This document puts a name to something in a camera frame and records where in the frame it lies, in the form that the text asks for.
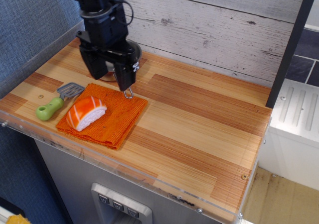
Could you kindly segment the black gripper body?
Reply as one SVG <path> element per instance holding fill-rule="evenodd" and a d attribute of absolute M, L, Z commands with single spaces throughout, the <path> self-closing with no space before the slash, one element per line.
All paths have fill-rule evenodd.
<path fill-rule="evenodd" d="M 106 61 L 108 50 L 125 51 L 122 43 L 126 43 L 128 25 L 123 2 L 115 2 L 108 8 L 88 12 L 80 11 L 84 20 L 85 31 L 78 32 L 81 45 L 97 51 Z"/>

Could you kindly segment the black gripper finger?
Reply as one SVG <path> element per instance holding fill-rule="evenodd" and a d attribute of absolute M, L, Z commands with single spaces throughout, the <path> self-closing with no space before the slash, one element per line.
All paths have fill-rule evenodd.
<path fill-rule="evenodd" d="M 90 74 L 95 80 L 98 80 L 107 74 L 108 69 L 105 64 L 105 60 L 99 55 L 97 51 L 87 49 L 84 46 L 80 46 L 80 53 Z"/>
<path fill-rule="evenodd" d="M 136 81 L 137 64 L 115 63 L 114 75 L 120 90 L 126 91 Z"/>

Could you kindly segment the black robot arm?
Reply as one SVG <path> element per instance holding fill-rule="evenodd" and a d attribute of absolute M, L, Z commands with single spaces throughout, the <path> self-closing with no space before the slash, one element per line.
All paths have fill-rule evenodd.
<path fill-rule="evenodd" d="M 112 73 L 122 92 L 136 81 L 142 56 L 140 46 L 129 34 L 125 0 L 76 0 L 84 31 L 79 31 L 80 52 L 91 75 L 97 80 Z"/>

